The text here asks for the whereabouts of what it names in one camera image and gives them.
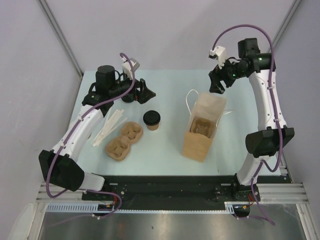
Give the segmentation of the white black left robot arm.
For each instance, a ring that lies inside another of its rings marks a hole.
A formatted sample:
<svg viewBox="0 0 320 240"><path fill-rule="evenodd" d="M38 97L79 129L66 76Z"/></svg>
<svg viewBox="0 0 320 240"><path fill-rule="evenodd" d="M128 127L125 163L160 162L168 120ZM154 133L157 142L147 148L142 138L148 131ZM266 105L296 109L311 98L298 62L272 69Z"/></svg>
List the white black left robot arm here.
<svg viewBox="0 0 320 240"><path fill-rule="evenodd" d="M92 131L105 118L115 100L144 104L156 94L144 79L137 80L139 64L133 60L122 64L122 73L111 65L99 66L84 97L80 112L61 140L38 156L46 191L55 185L64 191L89 190L100 200L110 196L111 188L102 176L87 173L77 164L78 157Z"/></svg>

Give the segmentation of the brown paper coffee cup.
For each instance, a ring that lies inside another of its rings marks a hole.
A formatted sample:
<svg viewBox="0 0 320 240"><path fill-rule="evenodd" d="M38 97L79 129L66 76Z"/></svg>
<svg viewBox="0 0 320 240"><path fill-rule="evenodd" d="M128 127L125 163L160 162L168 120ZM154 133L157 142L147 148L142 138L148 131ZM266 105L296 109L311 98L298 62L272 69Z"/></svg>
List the brown paper coffee cup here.
<svg viewBox="0 0 320 240"><path fill-rule="evenodd" d="M155 131L159 128L160 123L158 122L157 124L146 124L146 127L150 131Z"/></svg>

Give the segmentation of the single brown pulp cup carrier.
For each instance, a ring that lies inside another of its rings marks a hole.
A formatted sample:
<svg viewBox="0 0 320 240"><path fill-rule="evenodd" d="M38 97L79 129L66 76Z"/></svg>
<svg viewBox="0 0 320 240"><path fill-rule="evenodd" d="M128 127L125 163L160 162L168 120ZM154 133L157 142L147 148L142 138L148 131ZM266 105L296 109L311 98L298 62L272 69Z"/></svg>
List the single brown pulp cup carrier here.
<svg viewBox="0 0 320 240"><path fill-rule="evenodd" d="M214 127L214 122L203 117L195 117L191 124L190 132L203 135L210 139L213 135Z"/></svg>

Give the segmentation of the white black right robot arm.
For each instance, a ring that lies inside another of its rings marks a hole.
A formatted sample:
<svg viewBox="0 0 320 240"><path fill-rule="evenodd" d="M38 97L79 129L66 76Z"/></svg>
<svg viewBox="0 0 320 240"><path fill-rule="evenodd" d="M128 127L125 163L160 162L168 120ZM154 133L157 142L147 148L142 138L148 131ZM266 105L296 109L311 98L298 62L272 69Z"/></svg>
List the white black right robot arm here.
<svg viewBox="0 0 320 240"><path fill-rule="evenodd" d="M258 174L267 161L277 156L275 172L282 160L284 146L294 137L295 130L288 127L281 111L276 87L276 67L271 53L262 53L256 38L238 42L239 59L234 62L227 57L222 46L209 51L209 58L217 60L216 67L209 72L211 93L223 94L237 79L248 78L252 87L257 114L257 131L245 137L247 156L235 175L237 184L230 188L231 196L242 201L249 194L247 186L257 182Z"/></svg>

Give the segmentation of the brown paper bag white handles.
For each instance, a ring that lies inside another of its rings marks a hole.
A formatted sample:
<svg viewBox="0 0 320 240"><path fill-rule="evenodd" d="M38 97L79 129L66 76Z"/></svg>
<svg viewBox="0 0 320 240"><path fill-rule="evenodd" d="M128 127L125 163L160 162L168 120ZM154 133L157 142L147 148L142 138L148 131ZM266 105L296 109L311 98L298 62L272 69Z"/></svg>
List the brown paper bag white handles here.
<svg viewBox="0 0 320 240"><path fill-rule="evenodd" d="M227 99L210 93L199 93L195 89L189 91L197 94L193 107L189 106L188 97L185 103L189 112L189 121L184 133L182 155L188 159L204 162L214 138L218 125L226 111Z"/></svg>

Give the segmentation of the black plastic cup lid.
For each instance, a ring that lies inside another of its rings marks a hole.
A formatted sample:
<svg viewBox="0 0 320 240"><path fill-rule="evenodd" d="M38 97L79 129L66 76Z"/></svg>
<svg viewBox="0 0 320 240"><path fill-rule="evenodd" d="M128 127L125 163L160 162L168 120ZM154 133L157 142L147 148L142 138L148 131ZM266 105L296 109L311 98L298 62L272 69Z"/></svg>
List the black plastic cup lid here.
<svg viewBox="0 0 320 240"><path fill-rule="evenodd" d="M147 126L158 125L161 121L161 115L155 110L149 110L143 115L143 122Z"/></svg>

